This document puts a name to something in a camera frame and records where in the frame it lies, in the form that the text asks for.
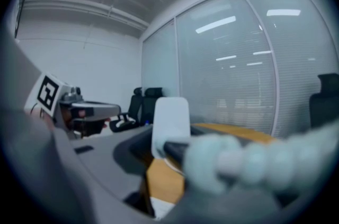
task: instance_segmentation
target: desk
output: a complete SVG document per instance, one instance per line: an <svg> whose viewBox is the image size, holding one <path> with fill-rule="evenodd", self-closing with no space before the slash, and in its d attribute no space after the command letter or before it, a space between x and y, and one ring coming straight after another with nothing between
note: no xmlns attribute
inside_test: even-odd
<svg viewBox="0 0 339 224"><path fill-rule="evenodd" d="M197 123L206 132L230 134L262 144L269 144L275 138L262 132L224 124ZM184 177L170 169L161 159L154 159L146 173L149 195L170 203L177 203L184 193Z"/></svg>

